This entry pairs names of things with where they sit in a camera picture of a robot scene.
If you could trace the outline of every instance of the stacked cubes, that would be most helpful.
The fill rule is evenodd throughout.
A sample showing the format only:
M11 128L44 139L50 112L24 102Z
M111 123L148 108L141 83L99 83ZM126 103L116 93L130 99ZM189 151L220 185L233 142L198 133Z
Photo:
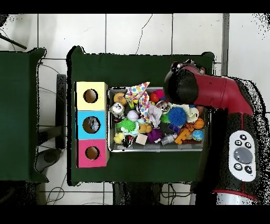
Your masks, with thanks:
M74 83L78 168L107 165L107 89L104 82Z

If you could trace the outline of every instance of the yellow box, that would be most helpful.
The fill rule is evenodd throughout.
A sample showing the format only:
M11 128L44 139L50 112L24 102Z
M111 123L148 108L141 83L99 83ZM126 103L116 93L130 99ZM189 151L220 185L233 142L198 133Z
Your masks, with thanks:
M105 82L75 82L77 110L106 110L107 90Z

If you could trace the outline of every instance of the blue box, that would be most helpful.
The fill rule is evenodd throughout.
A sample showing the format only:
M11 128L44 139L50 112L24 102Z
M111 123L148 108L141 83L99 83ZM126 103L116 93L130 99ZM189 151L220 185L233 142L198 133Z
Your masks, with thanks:
M78 115L78 139L106 139L106 113L105 110L97 111L77 111ZM83 121L87 117L96 117L100 123L100 128L96 133L89 134L83 129Z

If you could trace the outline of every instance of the gray metal tray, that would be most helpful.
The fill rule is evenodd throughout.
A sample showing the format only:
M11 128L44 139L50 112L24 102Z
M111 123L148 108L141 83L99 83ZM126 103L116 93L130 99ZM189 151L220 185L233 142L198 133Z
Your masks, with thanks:
M126 92L129 87L117 87L117 88L110 88L108 90L108 100L110 106L113 105L113 96L117 92ZM146 92L150 95L157 89L162 89L162 87L148 87ZM130 111L130 107L127 105L125 106L125 114ZM158 143L150 143L149 141L146 142L145 145L141 145L135 142L130 146L130 148L125 148L123 145L116 144L113 140L116 132L116 126L113 122L113 115L111 113L107 113L108 115L108 147L111 152L183 152L183 151L202 151L203 147L207 147L208 145L208 110L205 108L202 119L205 121L204 127L201 129L204 132L204 139L201 141L200 144L181 144L178 145L176 143L170 143L165 146L162 146L160 142ZM160 123L159 126L161 128L166 128L168 124Z

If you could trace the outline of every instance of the robot button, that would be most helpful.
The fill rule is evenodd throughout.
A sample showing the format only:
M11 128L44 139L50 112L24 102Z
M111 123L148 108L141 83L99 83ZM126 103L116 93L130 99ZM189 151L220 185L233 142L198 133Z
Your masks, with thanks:
M247 148L251 148L251 143L246 142L246 143L245 143L245 146L246 146Z
M237 145L237 146L241 146L241 145L242 145L242 142L241 142L240 140L236 140L236 141L234 142L234 144Z
M248 174L251 174L252 173L252 169L250 166L245 166L245 171L248 173Z
M234 169L241 171L243 168L242 168L241 164L236 163L236 164L234 164Z
M247 136L245 136L245 135L240 135L240 138L242 139L242 140L247 140Z

